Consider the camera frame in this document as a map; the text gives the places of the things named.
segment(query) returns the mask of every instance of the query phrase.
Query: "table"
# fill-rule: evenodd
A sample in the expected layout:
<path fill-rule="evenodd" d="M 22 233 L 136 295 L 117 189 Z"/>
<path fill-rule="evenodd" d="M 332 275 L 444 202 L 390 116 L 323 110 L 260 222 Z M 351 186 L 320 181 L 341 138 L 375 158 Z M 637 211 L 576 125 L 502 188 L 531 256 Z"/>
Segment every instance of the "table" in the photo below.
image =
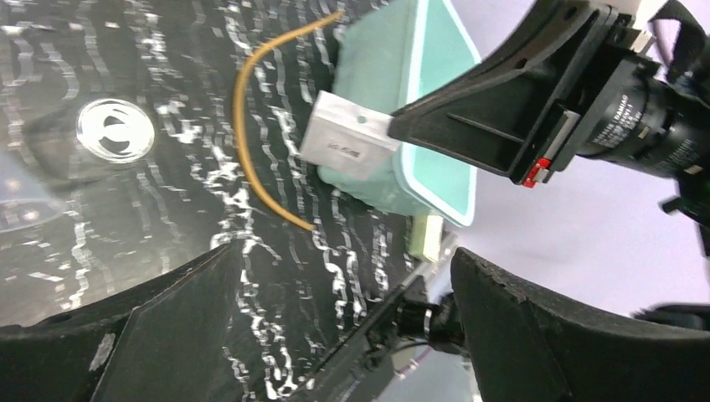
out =
<path fill-rule="evenodd" d="M 409 221 L 320 182 L 297 153 L 316 94 L 331 83 L 335 38 L 377 7 L 0 3 L 0 141 L 6 156 L 66 205 L 46 224 L 0 234 L 0 325 L 31 325 L 99 301 L 231 242 L 243 264 L 239 310 L 214 398 L 287 396 L 368 305 L 413 270 L 405 253 Z M 248 93 L 256 171 L 277 201 L 316 225 L 308 233 L 250 191 L 235 157 L 230 94 L 256 46 L 339 8 L 346 16 L 335 28 L 267 55 Z M 77 116 L 95 101 L 113 114 L 98 137 L 87 131 L 80 142 Z M 113 121 L 116 111 L 125 118 Z M 140 111 L 156 127 L 153 144 L 136 134 L 144 131 L 131 131 Z"/>

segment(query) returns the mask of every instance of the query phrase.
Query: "white wall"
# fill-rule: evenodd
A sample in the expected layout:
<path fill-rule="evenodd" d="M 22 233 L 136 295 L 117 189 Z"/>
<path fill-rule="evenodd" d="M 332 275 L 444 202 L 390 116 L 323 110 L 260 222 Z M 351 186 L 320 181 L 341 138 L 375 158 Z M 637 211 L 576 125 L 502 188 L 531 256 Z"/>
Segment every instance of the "white wall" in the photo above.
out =
<path fill-rule="evenodd" d="M 454 0 L 485 57 L 530 0 Z M 706 27 L 710 5 L 684 2 Z M 592 306 L 629 314 L 659 302 L 710 302 L 693 222 L 663 214 L 670 180 L 576 158 L 535 189 L 481 172 L 462 244 L 501 267 Z"/>

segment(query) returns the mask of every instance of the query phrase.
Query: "plastic bin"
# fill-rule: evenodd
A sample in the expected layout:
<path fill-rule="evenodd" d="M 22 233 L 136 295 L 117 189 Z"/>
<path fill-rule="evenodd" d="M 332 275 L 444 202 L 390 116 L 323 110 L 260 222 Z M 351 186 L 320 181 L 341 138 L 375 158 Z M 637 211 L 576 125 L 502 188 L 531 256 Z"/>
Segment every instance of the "plastic bin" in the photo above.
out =
<path fill-rule="evenodd" d="M 449 0 L 397 0 L 344 35 L 333 93 L 392 113 L 481 61 Z M 402 143 L 367 180 L 325 167 L 321 179 L 384 212 L 441 214 L 459 226 L 473 220 L 476 169 Z"/>

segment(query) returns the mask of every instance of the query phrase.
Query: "teal bin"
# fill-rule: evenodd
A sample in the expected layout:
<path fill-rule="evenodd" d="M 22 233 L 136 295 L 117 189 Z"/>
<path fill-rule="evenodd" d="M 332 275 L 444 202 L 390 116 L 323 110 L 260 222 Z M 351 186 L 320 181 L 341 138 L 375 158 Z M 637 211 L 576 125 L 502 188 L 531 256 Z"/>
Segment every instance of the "teal bin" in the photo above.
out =
<path fill-rule="evenodd" d="M 449 0 L 396 0 L 344 35 L 333 93 L 392 113 L 481 61 Z M 402 143 L 367 180 L 319 167 L 323 181 L 384 212 L 434 211 L 459 226 L 473 220 L 476 169 Z"/>

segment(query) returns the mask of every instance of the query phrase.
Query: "black foreground object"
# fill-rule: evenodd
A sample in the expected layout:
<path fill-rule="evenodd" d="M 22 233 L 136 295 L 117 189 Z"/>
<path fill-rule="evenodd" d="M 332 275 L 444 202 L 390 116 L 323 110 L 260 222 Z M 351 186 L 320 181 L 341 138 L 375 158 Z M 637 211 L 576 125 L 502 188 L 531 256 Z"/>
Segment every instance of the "black foreground object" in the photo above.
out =
<path fill-rule="evenodd" d="M 464 249 L 451 281 L 486 402 L 710 400 L 710 332 L 601 311 Z"/>
<path fill-rule="evenodd" d="M 224 363 L 237 261 L 223 245 L 71 313 L 0 328 L 0 400 L 204 400 Z"/>

